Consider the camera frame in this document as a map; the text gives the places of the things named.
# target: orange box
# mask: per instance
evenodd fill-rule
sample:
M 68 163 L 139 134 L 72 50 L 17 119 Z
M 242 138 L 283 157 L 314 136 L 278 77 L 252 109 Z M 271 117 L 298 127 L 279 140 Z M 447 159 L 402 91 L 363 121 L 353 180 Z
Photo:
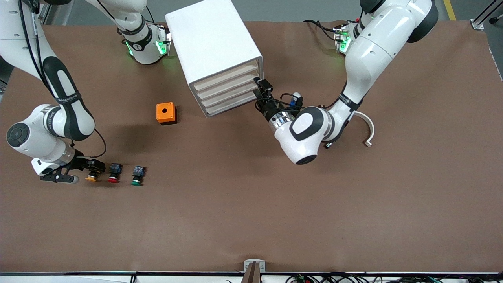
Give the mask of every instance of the orange box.
M 157 121 L 161 125 L 171 125 L 176 124 L 177 121 L 177 109 L 173 102 L 159 103 L 157 104 L 155 114 Z

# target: green status light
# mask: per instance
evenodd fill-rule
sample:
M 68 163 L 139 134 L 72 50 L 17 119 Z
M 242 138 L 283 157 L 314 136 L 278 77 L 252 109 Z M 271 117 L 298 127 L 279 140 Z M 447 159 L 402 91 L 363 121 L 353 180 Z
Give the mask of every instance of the green status light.
M 164 55 L 166 54 L 166 47 L 164 46 L 164 44 L 162 42 L 158 42 L 156 41 L 155 42 L 155 45 L 157 46 L 157 48 L 159 49 L 159 53 L 161 55 Z
M 348 44 L 351 42 L 351 38 L 348 36 L 346 39 L 341 43 L 341 52 L 346 52 L 348 50 Z
M 127 43 L 127 41 L 126 41 L 126 46 L 127 46 L 127 49 L 129 49 L 129 54 L 131 56 L 133 56 L 133 51 L 131 51 L 131 47 L 129 47 L 129 43 Z

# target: robotic arm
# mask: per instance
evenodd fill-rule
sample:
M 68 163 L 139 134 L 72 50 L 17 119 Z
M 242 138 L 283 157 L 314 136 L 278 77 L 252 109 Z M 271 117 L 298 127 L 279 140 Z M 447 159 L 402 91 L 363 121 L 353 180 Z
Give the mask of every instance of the robotic arm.
M 270 96 L 272 87 L 267 92 L 267 81 L 257 80 L 258 110 L 295 164 L 314 160 L 320 143 L 329 148 L 337 141 L 369 89 L 404 44 L 426 36 L 438 20 L 432 0 L 361 0 L 360 5 L 365 14 L 358 23 L 334 29 L 337 49 L 346 55 L 348 79 L 333 106 L 309 106 L 299 111 L 301 104 L 297 104 L 285 111 L 280 104 L 264 99 Z
M 168 54 L 171 35 L 166 28 L 146 23 L 141 12 L 146 0 L 86 0 L 112 20 L 118 32 L 126 39 L 126 45 L 136 61 L 152 64 Z
M 40 79 L 58 106 L 36 107 L 28 118 L 11 126 L 7 142 L 33 158 L 32 166 L 42 180 L 75 183 L 78 178 L 62 174 L 61 169 L 102 172 L 104 164 L 83 158 L 61 138 L 83 140 L 95 130 L 95 121 L 68 69 L 49 46 L 35 16 L 37 10 L 35 1 L 0 0 L 0 55 Z

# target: brown table surface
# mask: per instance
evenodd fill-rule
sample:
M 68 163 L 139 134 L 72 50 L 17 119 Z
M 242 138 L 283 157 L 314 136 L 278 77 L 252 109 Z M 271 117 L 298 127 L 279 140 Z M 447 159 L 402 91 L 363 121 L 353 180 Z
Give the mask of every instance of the brown table surface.
M 344 58 L 305 23 L 246 24 L 276 96 L 329 104 Z M 0 270 L 501 271 L 503 84 L 483 32 L 439 22 L 377 80 L 341 139 L 293 165 L 249 103 L 205 118 L 176 57 L 140 65 L 115 27 L 44 28 L 108 144 L 120 184 L 41 182 L 30 158 L 1 150 Z M 160 126 L 173 101 L 180 123 Z M 0 132 L 42 103 L 42 83 L 16 69 Z M 102 150 L 93 135 L 77 143 Z M 135 165 L 148 168 L 142 187 Z

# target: metal frame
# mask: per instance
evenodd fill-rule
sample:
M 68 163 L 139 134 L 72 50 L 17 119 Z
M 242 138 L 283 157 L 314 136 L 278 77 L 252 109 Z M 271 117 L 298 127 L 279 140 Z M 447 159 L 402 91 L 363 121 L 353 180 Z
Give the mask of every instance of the metal frame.
M 411 274 L 428 274 L 431 277 L 442 277 L 447 274 L 460 274 L 471 277 L 481 275 L 493 276 L 503 280 L 503 272 L 437 272 L 437 271 L 266 271 L 261 275 L 330 275 L 336 273 L 357 274 L 360 276 L 404 277 Z M 241 271 L 33 271 L 33 272 L 0 272 L 0 276 L 26 275 L 149 275 L 149 276 L 242 276 Z
M 40 13 L 38 14 L 38 19 L 40 20 L 41 24 L 46 24 L 47 22 L 47 16 L 49 15 L 49 12 L 51 10 L 52 5 L 50 4 L 40 4 Z
M 482 24 L 489 16 L 496 11 L 503 4 L 503 0 L 493 0 L 489 6 L 487 6 L 482 13 L 480 13 L 475 19 L 470 19 L 471 26 L 474 30 L 483 30 L 484 25 Z

